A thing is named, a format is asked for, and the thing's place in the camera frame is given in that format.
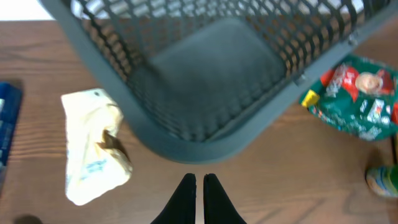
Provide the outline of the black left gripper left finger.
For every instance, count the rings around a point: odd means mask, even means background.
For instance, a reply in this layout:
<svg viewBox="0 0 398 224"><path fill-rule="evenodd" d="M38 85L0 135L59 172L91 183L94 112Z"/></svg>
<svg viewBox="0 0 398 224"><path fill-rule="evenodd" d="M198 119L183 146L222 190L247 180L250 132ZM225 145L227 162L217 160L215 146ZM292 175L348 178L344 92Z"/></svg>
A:
<svg viewBox="0 0 398 224"><path fill-rule="evenodd" d="M195 224L196 192L195 175L185 174L164 209L151 224Z"/></svg>

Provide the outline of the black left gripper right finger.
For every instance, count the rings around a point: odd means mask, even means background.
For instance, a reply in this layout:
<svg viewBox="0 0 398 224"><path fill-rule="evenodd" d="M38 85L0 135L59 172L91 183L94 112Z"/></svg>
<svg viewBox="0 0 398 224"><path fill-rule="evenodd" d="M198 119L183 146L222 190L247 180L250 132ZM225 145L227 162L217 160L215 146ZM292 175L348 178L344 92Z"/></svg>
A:
<svg viewBox="0 0 398 224"><path fill-rule="evenodd" d="M246 224L215 174L204 177L203 205L205 224Z"/></svg>

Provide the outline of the beige paper pouch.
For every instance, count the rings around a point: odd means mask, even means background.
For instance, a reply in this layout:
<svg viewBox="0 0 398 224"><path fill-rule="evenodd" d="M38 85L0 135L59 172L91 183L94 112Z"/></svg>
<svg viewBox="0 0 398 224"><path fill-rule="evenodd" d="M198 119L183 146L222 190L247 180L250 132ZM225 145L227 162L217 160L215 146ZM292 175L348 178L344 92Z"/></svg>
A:
<svg viewBox="0 0 398 224"><path fill-rule="evenodd" d="M125 184L133 166L116 137L118 104L101 88L62 95L67 139L65 195L82 206Z"/></svg>

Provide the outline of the green lid jar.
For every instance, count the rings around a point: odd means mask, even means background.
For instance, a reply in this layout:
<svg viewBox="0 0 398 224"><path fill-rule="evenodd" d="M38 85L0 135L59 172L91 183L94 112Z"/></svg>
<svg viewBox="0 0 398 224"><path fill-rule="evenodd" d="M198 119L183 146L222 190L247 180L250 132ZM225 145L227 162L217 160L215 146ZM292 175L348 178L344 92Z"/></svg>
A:
<svg viewBox="0 0 398 224"><path fill-rule="evenodd" d="M375 194L397 198L397 165L369 168L365 179L368 187Z"/></svg>

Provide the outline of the green coffee sachet bag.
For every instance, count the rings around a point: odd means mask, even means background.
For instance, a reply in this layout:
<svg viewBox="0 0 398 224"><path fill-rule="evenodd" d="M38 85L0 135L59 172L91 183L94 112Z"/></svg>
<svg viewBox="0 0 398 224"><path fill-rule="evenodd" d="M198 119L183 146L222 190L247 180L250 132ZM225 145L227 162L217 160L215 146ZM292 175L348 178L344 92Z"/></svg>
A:
<svg viewBox="0 0 398 224"><path fill-rule="evenodd" d="M350 54L299 99L335 129L367 141L397 134L397 69Z"/></svg>

